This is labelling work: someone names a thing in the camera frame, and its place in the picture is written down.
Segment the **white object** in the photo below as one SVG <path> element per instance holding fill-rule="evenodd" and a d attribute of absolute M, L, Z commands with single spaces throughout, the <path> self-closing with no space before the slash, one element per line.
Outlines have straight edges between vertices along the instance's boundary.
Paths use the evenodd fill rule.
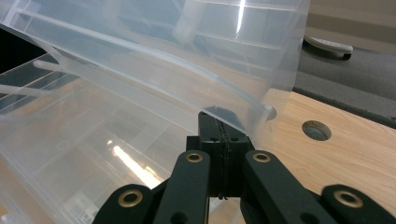
<path fill-rule="evenodd" d="M 318 49 L 342 54 L 352 54 L 353 52 L 352 46 L 335 43 L 329 40 L 318 39 L 311 36 L 304 36 L 304 40 Z"/>

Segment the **wooden table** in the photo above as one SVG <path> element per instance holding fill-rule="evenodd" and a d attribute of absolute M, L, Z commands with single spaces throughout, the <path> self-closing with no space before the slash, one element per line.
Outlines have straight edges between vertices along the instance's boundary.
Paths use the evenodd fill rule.
<path fill-rule="evenodd" d="M 302 125 L 308 120 L 326 124 L 332 137 L 327 141 L 307 137 Z M 396 130 L 292 93 L 270 151 L 306 188 L 320 193 L 324 186 L 345 184 L 366 193 L 395 216 L 395 143 Z M 237 206 L 228 203 L 211 219 L 223 223 L 229 220 L 224 216 L 232 217 Z"/>

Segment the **transparent plastic container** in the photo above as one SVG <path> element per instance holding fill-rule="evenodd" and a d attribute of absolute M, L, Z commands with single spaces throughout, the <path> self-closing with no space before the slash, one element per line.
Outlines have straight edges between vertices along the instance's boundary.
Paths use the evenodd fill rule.
<path fill-rule="evenodd" d="M 240 122 L 230 124 L 254 138 L 269 116 L 265 94 L 275 85 L 291 89 L 309 1 L 0 4 L 0 22 L 32 38 L 62 69 L 78 74 L 63 60 L 73 56 L 225 122 L 216 108 L 231 110 Z"/>
<path fill-rule="evenodd" d="M 44 61 L 54 60 L 45 55 L 3 74 L 41 78 L 0 99 L 1 224 L 89 224 L 114 190 L 152 189 L 170 176 L 196 132 L 89 80 L 36 67 Z M 212 215 L 224 209 L 212 199 Z"/>
<path fill-rule="evenodd" d="M 308 5 L 0 0 L 2 28 L 48 53 L 3 74 L 42 78 L 0 86 L 0 223 L 91 223 L 115 189 L 169 177 L 200 111 L 268 147 Z"/>

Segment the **gray surface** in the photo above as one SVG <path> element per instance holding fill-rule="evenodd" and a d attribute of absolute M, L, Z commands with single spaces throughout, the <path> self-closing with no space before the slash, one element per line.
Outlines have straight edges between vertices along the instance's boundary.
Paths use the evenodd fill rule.
<path fill-rule="evenodd" d="M 396 56 L 354 49 L 352 58 L 304 47 L 295 87 L 386 118 L 396 118 Z"/>

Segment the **brass screw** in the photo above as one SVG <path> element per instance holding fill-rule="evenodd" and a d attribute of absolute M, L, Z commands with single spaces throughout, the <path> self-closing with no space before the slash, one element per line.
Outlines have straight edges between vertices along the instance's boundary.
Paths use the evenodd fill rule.
<path fill-rule="evenodd" d="M 199 162 L 204 159 L 204 157 L 198 153 L 190 153 L 186 156 L 187 161 L 189 162 Z"/>
<path fill-rule="evenodd" d="M 253 159 L 254 159 L 255 161 L 259 161 L 259 162 L 268 162 L 268 161 L 271 160 L 271 158 L 270 158 L 267 154 L 262 153 L 262 152 L 255 153 L 255 154 L 253 155 Z"/>
<path fill-rule="evenodd" d="M 135 195 L 136 198 L 133 201 L 131 201 L 131 202 L 126 201 L 125 198 L 128 195 L 131 195 L 131 194 Z M 140 190 L 130 189 L 130 190 L 127 190 L 127 191 L 123 192 L 120 195 L 119 204 L 122 207 L 134 207 L 134 206 L 138 205 L 139 203 L 141 203 L 142 200 L 143 200 L 143 194 L 142 194 L 142 192 L 140 192 Z"/>
<path fill-rule="evenodd" d="M 349 196 L 352 198 L 352 201 L 347 200 L 345 197 L 343 196 Z M 334 198 L 341 204 L 346 205 L 348 207 L 352 207 L 352 208 L 360 208 L 363 207 L 363 201 L 361 200 L 361 198 L 359 198 L 358 196 L 356 196 L 355 194 L 346 191 L 346 190 L 337 190 L 334 193 Z"/>

